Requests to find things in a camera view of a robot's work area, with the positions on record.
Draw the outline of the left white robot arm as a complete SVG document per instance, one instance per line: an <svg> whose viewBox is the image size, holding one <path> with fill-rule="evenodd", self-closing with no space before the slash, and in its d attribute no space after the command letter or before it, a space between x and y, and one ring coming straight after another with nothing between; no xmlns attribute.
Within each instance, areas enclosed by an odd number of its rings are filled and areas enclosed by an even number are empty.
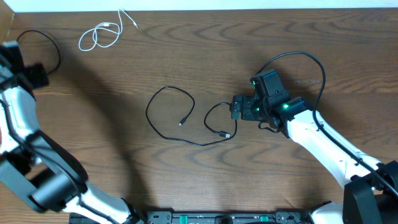
<svg viewBox="0 0 398 224"><path fill-rule="evenodd" d="M39 213L75 213L81 223L147 222L93 185L80 162L41 130L33 90L48 83L41 64L24 66L16 41L1 44L1 183Z"/></svg>

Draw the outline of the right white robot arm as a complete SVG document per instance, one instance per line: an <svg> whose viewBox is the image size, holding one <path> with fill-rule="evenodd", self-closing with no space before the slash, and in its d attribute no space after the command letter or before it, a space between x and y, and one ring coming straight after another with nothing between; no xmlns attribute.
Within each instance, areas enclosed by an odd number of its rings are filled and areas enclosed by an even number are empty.
<svg viewBox="0 0 398 224"><path fill-rule="evenodd" d="M234 120L257 121L310 152L343 189L343 203L325 202L304 223L397 223L397 161L383 163L335 131L307 100L291 98L276 70L250 79L252 96L236 95Z"/></svg>

